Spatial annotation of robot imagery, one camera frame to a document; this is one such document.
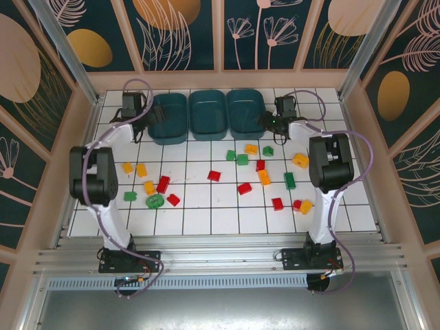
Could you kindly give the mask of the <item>teal plastic bin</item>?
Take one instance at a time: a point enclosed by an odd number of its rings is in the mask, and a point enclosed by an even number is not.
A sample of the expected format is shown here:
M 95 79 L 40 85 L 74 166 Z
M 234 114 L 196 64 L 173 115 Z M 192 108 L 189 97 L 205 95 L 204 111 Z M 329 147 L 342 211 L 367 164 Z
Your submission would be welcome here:
M 222 140 L 228 131 L 226 97 L 219 90 L 200 90 L 191 93 L 189 128 L 198 141 Z
M 166 120 L 156 123 L 154 106 L 160 105 L 164 110 Z M 147 113 L 148 134 L 156 144 L 181 144 L 186 141 L 188 133 L 187 98 L 182 93 L 157 94 L 153 106 Z
M 258 140 L 265 129 L 258 124 L 265 113 L 263 95 L 255 89 L 234 89 L 226 94 L 231 135 L 236 140 Z

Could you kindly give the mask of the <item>grey metal sheet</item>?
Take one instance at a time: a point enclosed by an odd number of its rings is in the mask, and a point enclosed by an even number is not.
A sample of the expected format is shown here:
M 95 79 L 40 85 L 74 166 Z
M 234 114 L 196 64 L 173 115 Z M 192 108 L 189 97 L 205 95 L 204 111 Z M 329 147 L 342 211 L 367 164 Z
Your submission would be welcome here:
M 409 330 L 393 292 L 311 295 L 303 289 L 52 291 L 38 330 Z

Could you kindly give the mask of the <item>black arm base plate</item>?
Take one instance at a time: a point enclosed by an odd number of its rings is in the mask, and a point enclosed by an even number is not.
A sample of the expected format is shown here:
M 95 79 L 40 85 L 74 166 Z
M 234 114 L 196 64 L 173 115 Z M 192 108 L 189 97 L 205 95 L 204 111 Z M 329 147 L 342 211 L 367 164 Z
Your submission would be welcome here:
M 344 263 L 340 249 L 325 252 L 308 258 L 302 248 L 286 248 L 281 250 L 281 262 L 284 270 L 332 270 L 343 269 Z
M 161 259 L 160 251 L 139 251 L 147 258 L 138 258 L 123 251 L 104 249 L 99 256 L 98 272 L 101 274 L 122 273 L 158 273 L 157 260 Z

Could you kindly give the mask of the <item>aluminium mounting rail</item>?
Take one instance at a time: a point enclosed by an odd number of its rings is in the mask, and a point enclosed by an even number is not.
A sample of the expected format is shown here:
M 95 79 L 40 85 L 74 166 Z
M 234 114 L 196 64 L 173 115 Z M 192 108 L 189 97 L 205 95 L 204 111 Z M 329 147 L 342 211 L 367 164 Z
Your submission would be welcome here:
M 380 233 L 342 233 L 339 240 L 352 254 L 344 254 L 346 271 L 398 270 L 408 266 L 399 244 L 385 243 Z M 283 248 L 300 248 L 304 234 L 233 234 L 137 236 L 141 251 L 159 250 L 166 275 L 281 273 L 275 259 Z M 99 237 L 62 237 L 52 250 L 41 250 L 33 272 L 41 276 L 93 276 L 98 274 Z

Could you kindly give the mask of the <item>aluminium frame post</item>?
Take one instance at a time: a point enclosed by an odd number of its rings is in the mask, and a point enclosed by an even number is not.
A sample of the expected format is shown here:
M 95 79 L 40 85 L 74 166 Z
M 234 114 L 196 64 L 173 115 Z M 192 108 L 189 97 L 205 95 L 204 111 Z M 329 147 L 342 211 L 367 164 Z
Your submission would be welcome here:
M 48 33 L 58 53 L 66 62 L 89 101 L 96 105 L 98 92 L 68 41 L 63 28 L 73 28 L 86 13 L 85 0 L 27 0 L 42 28 Z
M 406 5 L 402 5 L 402 2 L 408 3 L 409 0 L 384 0 L 383 4 L 379 7 L 378 13 L 375 15 L 372 25 L 365 34 L 358 51 L 355 53 L 348 72 L 338 90 L 340 102 L 347 99 L 361 73 L 365 70 L 368 61 L 373 57 L 373 53 L 380 48 L 379 44 L 384 39 L 389 25 L 394 18 L 399 18 L 399 9 L 406 7 Z

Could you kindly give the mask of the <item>aluminium side rail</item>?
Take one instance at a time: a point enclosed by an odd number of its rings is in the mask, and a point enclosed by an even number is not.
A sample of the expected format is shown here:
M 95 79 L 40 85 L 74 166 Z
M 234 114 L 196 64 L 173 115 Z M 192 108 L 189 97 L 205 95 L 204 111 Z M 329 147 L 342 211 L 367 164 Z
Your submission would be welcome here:
M 98 232 L 96 221 L 89 211 L 70 195 L 69 151 L 74 146 L 83 146 L 94 140 L 101 112 L 102 101 L 91 104 L 87 99 L 79 100 L 75 96 L 63 118 L 54 154 L 57 168 L 51 172 L 51 178 L 55 179 L 52 192 L 63 200 L 59 208 L 52 208 L 56 223 L 49 245 L 51 249 L 58 247 L 58 241 L 63 237 L 69 239 L 73 234 L 93 236 Z
M 348 130 L 357 131 L 357 129 L 355 128 L 355 125 L 354 125 L 354 121 L 351 117 L 349 108 L 346 105 L 346 102 L 342 101 L 340 103 L 340 106 L 341 106 L 341 110 L 342 110 L 343 116 L 344 116 L 344 121 L 346 122 Z M 362 175 L 369 164 L 369 160 L 370 160 L 369 147 L 364 142 L 364 140 L 358 136 L 351 137 L 351 143 L 353 145 L 353 150 L 355 153 L 355 159 L 357 161 L 357 166 L 360 170 L 360 174 Z M 364 185 L 364 188 L 366 191 L 368 204 L 370 206 L 371 213 L 373 215 L 373 219 L 374 219 L 375 225 L 377 227 L 377 231 L 381 234 L 382 240 L 385 242 L 385 244 L 388 244 L 388 243 L 391 243 L 391 238 L 390 238 L 390 235 L 386 229 L 386 226 L 385 226 L 385 223 L 383 220 L 383 216 L 382 216 L 379 204 L 377 202 L 377 198 L 376 198 L 375 193 L 373 191 L 370 174 L 371 173 L 365 174 L 365 176 L 363 176 L 363 178 L 362 178 L 362 182 L 363 182 L 363 185 Z

